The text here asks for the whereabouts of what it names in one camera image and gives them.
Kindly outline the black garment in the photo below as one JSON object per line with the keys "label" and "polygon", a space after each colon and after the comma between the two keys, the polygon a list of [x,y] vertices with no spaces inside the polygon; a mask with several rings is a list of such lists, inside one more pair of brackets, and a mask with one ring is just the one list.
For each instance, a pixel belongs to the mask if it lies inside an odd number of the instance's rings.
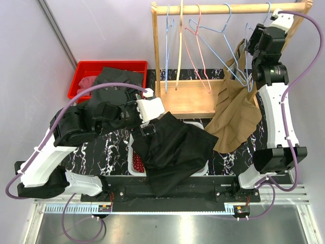
{"label": "black garment", "polygon": [[161,134],[133,136],[133,150],[142,159],[156,197],[162,197],[182,180],[202,169],[218,140],[195,125],[167,112]]}

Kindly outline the red polka dot garment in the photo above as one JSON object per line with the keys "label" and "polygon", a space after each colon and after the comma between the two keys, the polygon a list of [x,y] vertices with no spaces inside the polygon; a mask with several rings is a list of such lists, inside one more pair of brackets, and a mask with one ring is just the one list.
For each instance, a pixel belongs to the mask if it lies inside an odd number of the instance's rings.
{"label": "red polka dot garment", "polygon": [[144,168],[142,159],[135,152],[133,152],[133,169],[139,173],[145,172],[145,168]]}

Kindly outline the wooden hanger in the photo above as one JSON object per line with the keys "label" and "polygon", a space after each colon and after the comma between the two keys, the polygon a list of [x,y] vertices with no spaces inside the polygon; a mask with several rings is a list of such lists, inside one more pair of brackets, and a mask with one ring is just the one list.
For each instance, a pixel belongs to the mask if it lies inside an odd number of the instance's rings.
{"label": "wooden hanger", "polygon": [[176,74],[175,90],[178,90],[181,61],[182,61],[182,26],[183,26],[183,0],[180,1],[180,15],[179,15],[179,53],[178,53],[178,66]]}

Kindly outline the tan garment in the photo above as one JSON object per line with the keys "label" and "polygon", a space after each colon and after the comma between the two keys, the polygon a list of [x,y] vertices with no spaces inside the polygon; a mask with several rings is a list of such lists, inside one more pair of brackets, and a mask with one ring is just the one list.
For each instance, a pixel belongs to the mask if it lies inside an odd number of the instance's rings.
{"label": "tan garment", "polygon": [[256,84],[246,81],[245,40],[235,51],[235,57],[223,67],[224,78],[218,93],[215,115],[205,131],[218,138],[214,150],[227,154],[235,151],[256,130],[262,119],[260,109],[255,105]]}

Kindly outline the light blue wire hanger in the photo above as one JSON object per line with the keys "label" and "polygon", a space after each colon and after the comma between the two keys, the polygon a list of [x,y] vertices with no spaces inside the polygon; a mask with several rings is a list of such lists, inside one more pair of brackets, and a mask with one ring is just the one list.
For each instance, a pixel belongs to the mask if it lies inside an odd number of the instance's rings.
{"label": "light blue wire hanger", "polygon": [[169,56],[170,56],[170,47],[168,44],[169,30],[174,26],[174,20],[169,24],[169,12],[170,5],[168,5],[167,14],[166,14],[166,43],[165,43],[165,93],[168,92],[168,65],[169,65]]}

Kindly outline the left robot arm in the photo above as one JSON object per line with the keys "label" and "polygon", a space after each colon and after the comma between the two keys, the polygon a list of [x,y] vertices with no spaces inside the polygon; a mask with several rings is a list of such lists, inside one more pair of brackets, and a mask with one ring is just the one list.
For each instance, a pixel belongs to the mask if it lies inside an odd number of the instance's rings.
{"label": "left robot arm", "polygon": [[105,177],[80,175],[61,166],[83,143],[120,129],[143,128],[164,114],[159,97],[149,88],[119,82],[94,85],[91,98],[72,99],[58,111],[41,143],[26,161],[15,163],[20,180],[16,199],[50,199],[63,193],[82,194],[90,201],[106,201],[113,192]]}

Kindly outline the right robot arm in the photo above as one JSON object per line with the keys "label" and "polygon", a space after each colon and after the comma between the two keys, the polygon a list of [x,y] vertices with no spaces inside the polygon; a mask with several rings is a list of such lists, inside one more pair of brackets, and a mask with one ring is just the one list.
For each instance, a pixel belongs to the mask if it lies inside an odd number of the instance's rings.
{"label": "right robot arm", "polygon": [[289,79],[287,68],[279,59],[285,43],[286,31],[257,24],[246,51],[252,55],[252,79],[262,98],[267,121],[267,147],[256,150],[253,164],[238,176],[238,183],[231,188],[231,197],[243,201],[248,189],[257,188],[264,180],[297,169],[307,156],[307,148],[300,146],[289,109],[287,94]]}

